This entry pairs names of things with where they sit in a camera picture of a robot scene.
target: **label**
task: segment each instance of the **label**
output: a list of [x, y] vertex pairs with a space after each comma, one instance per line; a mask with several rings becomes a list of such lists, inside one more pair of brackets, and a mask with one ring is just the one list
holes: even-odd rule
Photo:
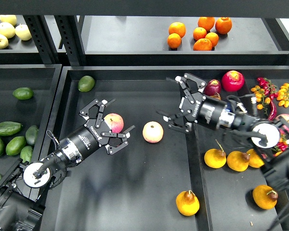
[[211, 117], [213, 115], [213, 112], [215, 110], [215, 107], [212, 107], [212, 106], [206, 106], [206, 109], [207, 109], [207, 112], [206, 112], [206, 115], [204, 116], [206, 121], [207, 121], [207, 124], [210, 123], [211, 121]]
[[80, 135], [77, 135], [77, 136], [81, 140], [83, 145], [85, 145], [86, 149], [90, 150], [90, 146], [91, 146], [90, 140], [85, 136], [80, 136]]
[[197, 114], [198, 114], [198, 109], [199, 109], [199, 107], [200, 107], [200, 104], [201, 104], [201, 102], [199, 102], [198, 100], [196, 100], [196, 105], [195, 105], [195, 108], [194, 108], [193, 114], [192, 114], [193, 117], [196, 117], [196, 116], [197, 116]]

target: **red apple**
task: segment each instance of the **red apple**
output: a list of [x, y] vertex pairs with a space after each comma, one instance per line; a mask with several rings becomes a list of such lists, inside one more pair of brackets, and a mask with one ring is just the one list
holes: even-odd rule
[[[283, 117], [288, 123], [289, 123], [289, 114], [280, 114], [276, 117], [276, 119], [278, 119], [279, 117]], [[287, 132], [289, 132], [289, 128], [287, 128], [286, 126], [283, 126], [283, 129], [286, 130]]]
[[161, 124], [155, 121], [150, 121], [145, 124], [143, 129], [143, 137], [149, 143], [159, 142], [164, 135], [164, 130]]
[[107, 114], [104, 120], [114, 133], [120, 133], [124, 127], [123, 118], [116, 113]]

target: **black tray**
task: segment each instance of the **black tray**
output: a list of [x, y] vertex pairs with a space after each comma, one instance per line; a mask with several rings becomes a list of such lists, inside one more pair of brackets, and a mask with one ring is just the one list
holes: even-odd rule
[[[197, 126], [195, 133], [184, 135], [167, 129], [155, 112], [178, 112], [180, 88], [166, 77], [189, 72], [204, 80], [220, 79], [232, 69], [242, 72], [247, 81], [268, 75], [289, 78], [289, 67], [280, 66], [64, 67], [49, 129], [61, 131], [60, 138], [64, 138], [85, 122], [78, 112], [95, 98], [116, 98], [105, 115], [116, 112], [126, 128], [136, 128], [120, 153], [107, 156], [103, 148], [98, 150], [49, 192], [41, 230], [267, 229], [276, 210], [261, 211], [250, 195], [255, 186], [266, 184], [260, 170], [235, 173], [227, 166], [207, 167], [203, 154], [216, 147], [214, 138], [219, 139], [222, 131]], [[93, 76], [96, 86], [80, 93], [77, 84], [84, 75]], [[142, 137], [144, 124], [151, 120], [164, 128], [164, 138], [156, 144]], [[53, 151], [50, 141], [45, 141], [44, 156]], [[200, 200], [200, 210], [192, 217], [182, 216], [175, 206], [176, 195], [188, 189]]]
[[[50, 112], [53, 106], [61, 65], [0, 65], [0, 122], [15, 121], [23, 124], [23, 129], [12, 136], [2, 137], [5, 145], [15, 136], [24, 136], [31, 125], [39, 127], [38, 139], [34, 147], [32, 161], [39, 159]], [[16, 88], [30, 87], [33, 98], [20, 101], [12, 93]], [[19, 158], [0, 157], [0, 173], [5, 174]]]

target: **white circular joint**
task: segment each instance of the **white circular joint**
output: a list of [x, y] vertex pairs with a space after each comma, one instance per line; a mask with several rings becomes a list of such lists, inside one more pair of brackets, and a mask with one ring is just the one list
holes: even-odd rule
[[51, 173], [49, 168], [46, 169], [46, 174], [42, 175], [40, 179], [36, 179], [33, 173], [37, 172], [37, 170], [43, 165], [42, 162], [35, 162], [29, 164], [23, 173], [23, 180], [25, 184], [31, 188], [40, 188], [48, 183], [51, 178]]
[[262, 146], [261, 144], [259, 144], [259, 141], [261, 140], [260, 138], [252, 137], [251, 138], [252, 142], [258, 147], [272, 148], [279, 142], [280, 133], [273, 124], [261, 123], [261, 124], [256, 125], [252, 131], [263, 134], [267, 138], [268, 142], [266, 146]]

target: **orange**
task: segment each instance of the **orange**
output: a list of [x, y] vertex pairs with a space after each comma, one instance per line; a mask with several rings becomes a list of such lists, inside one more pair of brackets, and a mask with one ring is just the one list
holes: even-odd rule
[[175, 199], [179, 212], [184, 216], [192, 216], [199, 210], [199, 200], [191, 191], [181, 192]]
[[181, 38], [183, 38], [186, 33], [186, 27], [183, 23], [180, 22], [171, 23], [168, 32], [170, 35], [176, 33], [180, 35]]
[[212, 47], [217, 45], [219, 39], [218, 35], [214, 32], [208, 33], [205, 38], [211, 41]]
[[201, 38], [195, 42], [193, 49], [195, 51], [211, 51], [212, 43], [207, 38]]
[[204, 39], [206, 35], [207, 31], [202, 27], [197, 27], [193, 32], [194, 40]]
[[204, 154], [204, 162], [212, 168], [220, 168], [226, 164], [226, 153], [221, 150], [212, 148]]
[[249, 149], [246, 153], [250, 155], [249, 166], [260, 168], [264, 165], [263, 160], [257, 155], [254, 149]]
[[172, 49], [178, 48], [181, 44], [181, 41], [181, 37], [176, 33], [169, 35], [167, 38], [167, 44]]
[[258, 185], [252, 191], [252, 197], [260, 208], [271, 209], [277, 203], [278, 194], [270, 186]]
[[228, 166], [237, 172], [245, 171], [249, 166], [250, 157], [247, 153], [233, 151], [227, 157]]
[[215, 29], [218, 33], [227, 34], [232, 28], [232, 21], [229, 17], [221, 17], [215, 23]]
[[210, 31], [215, 23], [214, 17], [200, 17], [198, 19], [198, 26], [205, 28], [206, 31]]

